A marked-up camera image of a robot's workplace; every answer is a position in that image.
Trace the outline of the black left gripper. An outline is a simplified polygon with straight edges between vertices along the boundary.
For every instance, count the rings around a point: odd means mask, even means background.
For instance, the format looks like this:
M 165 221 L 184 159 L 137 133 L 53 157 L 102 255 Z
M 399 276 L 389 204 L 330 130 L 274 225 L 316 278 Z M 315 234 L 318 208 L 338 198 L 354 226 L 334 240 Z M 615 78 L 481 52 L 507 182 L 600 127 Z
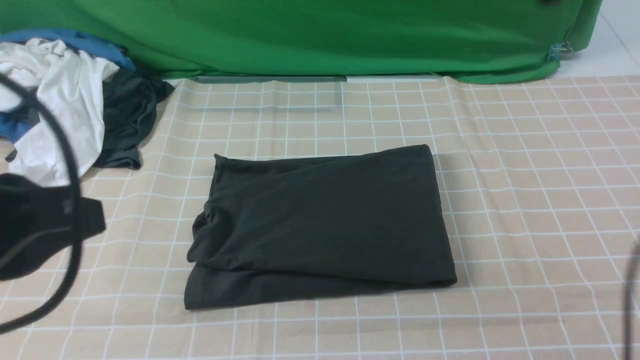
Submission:
M 37 271 L 73 244 L 70 187 L 42 187 L 13 173 L 1 174 L 0 279 Z

